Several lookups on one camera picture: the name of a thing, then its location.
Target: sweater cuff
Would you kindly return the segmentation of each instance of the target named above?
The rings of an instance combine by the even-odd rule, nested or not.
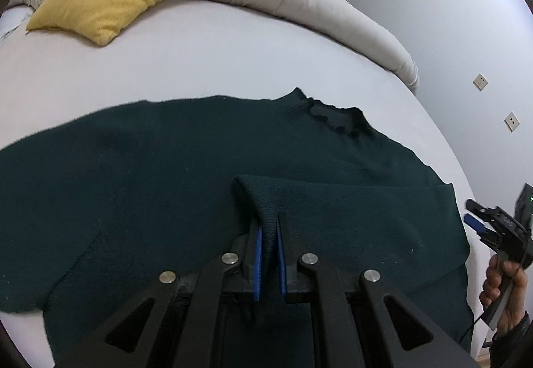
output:
[[[520,341],[526,334],[529,324],[529,315],[526,312],[524,318],[513,329],[501,338],[492,341],[492,345],[490,346],[491,366],[495,368],[503,366],[511,356],[513,350],[515,350],[518,344],[520,344]]]

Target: human hand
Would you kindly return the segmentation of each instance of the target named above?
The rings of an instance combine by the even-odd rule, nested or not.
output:
[[[487,279],[483,283],[483,292],[479,295],[479,300],[485,308],[488,308],[500,295],[498,287],[502,283],[502,275],[497,267],[498,255],[494,255],[490,259],[489,268],[487,269]],[[498,322],[496,338],[501,338],[510,332],[526,315],[524,309],[526,287],[528,285],[526,272],[520,268],[518,263],[511,261],[504,261],[502,269],[509,278],[513,279],[514,288]]]

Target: finger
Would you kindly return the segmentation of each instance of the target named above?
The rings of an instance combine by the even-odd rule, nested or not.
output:
[[[498,254],[493,255],[490,258],[489,267],[492,268],[492,269],[496,269],[498,267]]]
[[[500,295],[500,290],[491,286],[488,281],[483,283],[483,292],[485,293],[485,296],[491,298],[492,300],[498,299]]]
[[[513,261],[503,262],[503,271],[509,278],[513,278],[515,286],[526,288],[528,285],[528,276],[520,265]]]
[[[479,295],[479,301],[481,302],[481,304],[485,307],[485,308],[488,308],[490,306],[490,304],[492,303],[492,299],[491,298],[488,298],[487,295],[485,293],[481,293]]]
[[[492,287],[498,288],[502,283],[502,275],[496,269],[489,269],[487,271],[487,281]]]

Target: bed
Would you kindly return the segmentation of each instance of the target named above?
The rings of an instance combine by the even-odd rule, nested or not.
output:
[[[33,15],[30,6],[18,5],[0,15],[0,45],[20,24]]]
[[[25,32],[0,47],[0,148],[113,105],[229,95],[278,98],[295,87],[326,104],[359,107],[369,123],[413,150],[446,183],[459,212],[473,198],[439,129],[398,75],[324,34],[280,18],[207,0],[164,0],[97,48],[68,32]],[[489,251],[465,229],[468,303],[478,294]],[[40,312],[0,313],[33,368],[54,365]],[[487,328],[478,324],[472,356]]]

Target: cable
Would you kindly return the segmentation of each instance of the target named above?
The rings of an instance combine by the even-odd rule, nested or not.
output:
[[[481,320],[481,317],[483,317],[483,314],[481,314],[478,318],[475,319],[475,321],[470,326],[468,326],[468,329],[465,330],[465,333],[463,333],[463,336],[459,339],[459,345],[461,345],[466,335],[474,329],[475,324]]]

